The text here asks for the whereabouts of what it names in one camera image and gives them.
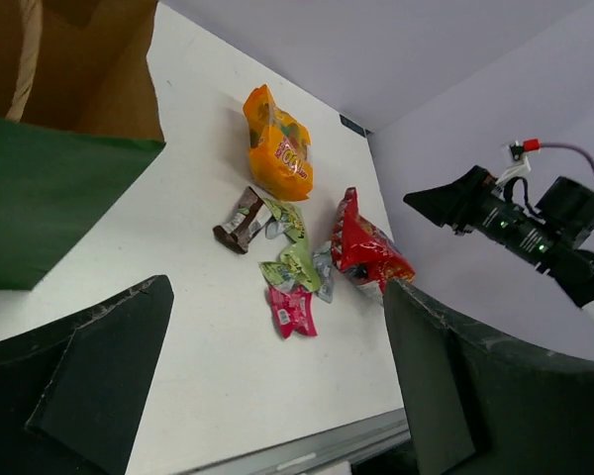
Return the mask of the pink candy packet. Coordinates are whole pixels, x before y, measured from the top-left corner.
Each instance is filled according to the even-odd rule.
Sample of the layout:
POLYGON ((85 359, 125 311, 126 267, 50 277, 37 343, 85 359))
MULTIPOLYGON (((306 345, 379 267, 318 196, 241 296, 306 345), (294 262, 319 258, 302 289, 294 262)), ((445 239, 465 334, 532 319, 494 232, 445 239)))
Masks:
POLYGON ((294 333, 305 337, 318 335, 312 314, 313 294, 298 286, 283 292, 274 286, 268 288, 273 320, 283 339, 294 333))

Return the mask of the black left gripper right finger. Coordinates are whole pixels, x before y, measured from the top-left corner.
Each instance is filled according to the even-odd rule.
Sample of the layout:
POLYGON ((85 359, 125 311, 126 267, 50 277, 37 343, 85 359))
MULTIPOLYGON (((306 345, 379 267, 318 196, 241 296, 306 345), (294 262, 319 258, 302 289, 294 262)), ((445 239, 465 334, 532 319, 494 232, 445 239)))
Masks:
POLYGON ((594 474, 594 361, 549 350, 394 279, 387 333, 423 474, 594 474))

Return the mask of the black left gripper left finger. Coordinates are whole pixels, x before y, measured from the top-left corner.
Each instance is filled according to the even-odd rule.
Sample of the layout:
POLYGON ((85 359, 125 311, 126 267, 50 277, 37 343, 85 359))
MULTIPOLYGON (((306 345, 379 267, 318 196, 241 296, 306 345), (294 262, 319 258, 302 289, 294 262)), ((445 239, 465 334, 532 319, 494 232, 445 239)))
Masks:
POLYGON ((0 474, 123 474, 174 294, 155 275, 0 341, 0 474))

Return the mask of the silver candy packet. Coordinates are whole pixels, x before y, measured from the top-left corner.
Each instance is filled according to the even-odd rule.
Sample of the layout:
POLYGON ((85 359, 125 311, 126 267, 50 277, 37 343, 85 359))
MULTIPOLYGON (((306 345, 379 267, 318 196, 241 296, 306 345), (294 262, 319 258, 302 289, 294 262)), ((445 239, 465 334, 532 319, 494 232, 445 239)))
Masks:
POLYGON ((333 260, 331 254, 331 242, 322 243, 312 255, 313 266, 319 276, 321 285, 316 295, 324 302, 331 304, 334 297, 333 260))

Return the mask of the brown chocolate bar wrapper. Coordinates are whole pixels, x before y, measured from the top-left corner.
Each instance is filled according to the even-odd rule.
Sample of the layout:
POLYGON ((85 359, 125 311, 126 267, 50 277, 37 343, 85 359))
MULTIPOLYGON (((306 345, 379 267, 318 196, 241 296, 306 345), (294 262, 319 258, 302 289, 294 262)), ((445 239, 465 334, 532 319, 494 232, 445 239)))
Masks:
POLYGON ((249 186, 231 219, 213 228, 214 238, 231 251, 246 254, 251 241, 272 218, 264 200, 249 186))

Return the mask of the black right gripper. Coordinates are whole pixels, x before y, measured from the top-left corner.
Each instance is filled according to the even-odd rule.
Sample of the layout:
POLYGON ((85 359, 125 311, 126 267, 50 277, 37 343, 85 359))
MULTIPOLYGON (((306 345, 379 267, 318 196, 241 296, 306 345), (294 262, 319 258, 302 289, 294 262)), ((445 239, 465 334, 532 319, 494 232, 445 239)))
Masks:
POLYGON ((407 193, 403 202, 439 228, 476 230, 552 277, 592 277, 594 258, 579 247, 594 231, 594 191, 559 176, 530 214, 489 171, 471 167, 453 182, 407 193))

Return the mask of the green candy packet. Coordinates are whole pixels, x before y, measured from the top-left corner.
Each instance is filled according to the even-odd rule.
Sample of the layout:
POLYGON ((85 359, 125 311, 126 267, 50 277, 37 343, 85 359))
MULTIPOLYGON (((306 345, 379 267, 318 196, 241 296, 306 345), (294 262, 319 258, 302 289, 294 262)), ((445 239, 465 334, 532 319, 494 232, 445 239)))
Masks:
POLYGON ((293 242, 308 242, 305 222, 299 207, 271 198, 263 198, 263 202, 272 215, 265 228, 265 236, 268 239, 286 235, 293 242))
POLYGON ((297 285, 308 292, 316 292, 322 285, 306 237, 285 247, 276 261, 260 262, 258 267, 266 282, 282 292, 291 291, 297 285))

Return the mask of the orange snack bag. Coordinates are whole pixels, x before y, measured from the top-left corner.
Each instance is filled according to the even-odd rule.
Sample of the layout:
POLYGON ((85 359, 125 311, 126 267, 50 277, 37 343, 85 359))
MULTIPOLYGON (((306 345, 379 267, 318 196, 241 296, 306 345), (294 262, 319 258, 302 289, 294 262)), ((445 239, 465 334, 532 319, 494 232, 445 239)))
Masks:
POLYGON ((280 109, 267 85, 243 105, 249 130, 248 163, 256 184, 278 200, 300 202, 314 188, 309 131, 280 109))

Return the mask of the large red candy bag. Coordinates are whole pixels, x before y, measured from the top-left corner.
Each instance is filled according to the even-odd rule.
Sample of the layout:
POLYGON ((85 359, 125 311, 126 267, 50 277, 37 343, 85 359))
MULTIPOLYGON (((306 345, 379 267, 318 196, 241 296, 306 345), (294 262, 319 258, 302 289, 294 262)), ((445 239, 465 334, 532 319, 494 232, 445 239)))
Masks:
POLYGON ((388 235, 360 214, 354 187, 345 191, 338 204, 331 256, 336 269, 379 305, 389 280, 411 282, 415 277, 415 270, 388 235))

